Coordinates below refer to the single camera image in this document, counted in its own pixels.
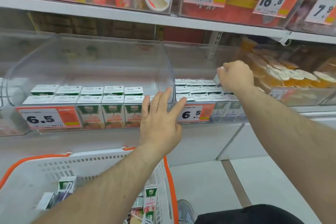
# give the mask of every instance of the person's left hand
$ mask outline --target person's left hand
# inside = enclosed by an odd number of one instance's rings
[[[182,128],[176,123],[176,119],[187,99],[182,98],[167,112],[170,93],[170,88],[167,88],[165,93],[158,92],[150,104],[149,111],[149,96],[145,96],[142,102],[140,145],[157,152],[160,159],[170,153],[182,138]]]

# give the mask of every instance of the orange basket handle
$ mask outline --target orange basket handle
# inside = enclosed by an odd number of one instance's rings
[[[23,162],[29,161],[29,160],[34,160],[34,159],[40,159],[40,158],[58,158],[58,157],[69,157],[71,153],[67,154],[45,154],[45,155],[39,155],[39,156],[33,156],[33,157],[28,157],[28,158],[23,158],[20,159],[18,162],[14,163],[11,165],[7,171],[5,172],[5,175],[2,177],[0,180],[0,190],[2,187],[5,185],[6,181],[8,180],[9,176],[11,173],[14,171],[15,168],[17,168],[20,164]]]
[[[134,150],[135,147],[131,147],[131,148],[123,147],[122,149],[124,151],[130,151],[130,150]],[[177,198],[176,198],[175,186],[174,186],[173,177],[171,175],[171,172],[170,172],[170,169],[169,169],[169,166],[168,166],[167,156],[163,157],[163,162],[164,162],[164,165],[165,165],[165,170],[166,170],[167,178],[168,178],[171,204],[172,204],[172,208],[173,208],[174,224],[179,224],[179,209],[177,207]]]

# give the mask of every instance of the brown floor stripe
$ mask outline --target brown floor stripe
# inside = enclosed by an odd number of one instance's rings
[[[233,169],[231,162],[229,160],[222,160],[222,165],[225,169],[227,176],[229,177],[229,180],[232,184],[232,187],[238,197],[241,206],[244,208],[252,205],[235,170]]]

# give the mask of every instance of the black pants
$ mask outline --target black pants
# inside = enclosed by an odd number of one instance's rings
[[[252,205],[244,209],[199,215],[195,224],[304,224],[293,214],[272,206]]]

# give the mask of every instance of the hand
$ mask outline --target hand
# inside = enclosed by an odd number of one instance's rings
[[[165,93],[158,92],[149,107],[149,96],[145,96],[142,102],[142,119],[140,125],[140,145],[146,145],[153,152],[158,153],[161,160],[170,153],[182,138],[182,128],[176,123],[182,108],[187,102],[182,98],[168,113],[167,103],[171,89]]]
[[[243,61],[224,63],[223,67],[217,69],[217,74],[224,89],[237,95],[254,86],[253,72]]]

